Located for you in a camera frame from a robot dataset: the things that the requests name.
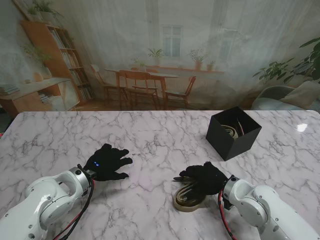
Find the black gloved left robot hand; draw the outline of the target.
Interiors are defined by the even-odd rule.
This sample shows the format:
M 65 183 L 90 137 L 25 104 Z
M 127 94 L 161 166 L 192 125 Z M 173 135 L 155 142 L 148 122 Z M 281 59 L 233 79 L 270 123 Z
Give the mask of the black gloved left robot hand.
M 133 163 L 130 157 L 125 157 L 128 154 L 127 149 L 120 150 L 105 143 L 87 160 L 83 169 L 95 172 L 93 179 L 98 182 L 123 180 L 128 178 L 129 175 L 125 172 L 118 173 L 116 171 Z

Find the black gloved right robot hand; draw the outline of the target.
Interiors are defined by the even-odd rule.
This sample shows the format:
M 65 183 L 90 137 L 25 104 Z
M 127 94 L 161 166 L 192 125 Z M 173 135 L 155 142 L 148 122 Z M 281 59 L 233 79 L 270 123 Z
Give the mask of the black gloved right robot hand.
M 218 194 L 228 182 L 228 178 L 211 162 L 207 161 L 203 165 L 191 165 L 173 178 L 178 182 L 191 180 L 195 185 L 185 194 L 188 199 L 195 199 L 200 196 L 211 196 Z

